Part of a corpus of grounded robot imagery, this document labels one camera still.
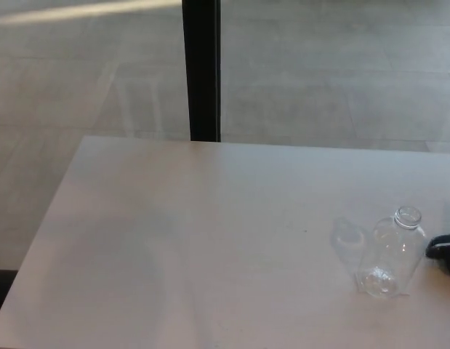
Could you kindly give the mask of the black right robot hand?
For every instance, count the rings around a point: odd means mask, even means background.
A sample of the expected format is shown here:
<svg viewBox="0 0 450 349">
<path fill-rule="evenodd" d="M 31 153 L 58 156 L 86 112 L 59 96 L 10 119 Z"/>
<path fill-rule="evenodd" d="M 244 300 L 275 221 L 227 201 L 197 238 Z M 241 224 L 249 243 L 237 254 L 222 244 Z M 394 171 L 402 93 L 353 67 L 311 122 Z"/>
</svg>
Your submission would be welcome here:
<svg viewBox="0 0 450 349">
<path fill-rule="evenodd" d="M 432 238 L 425 249 L 425 256 L 437 261 L 450 275 L 450 234 Z"/>
</svg>

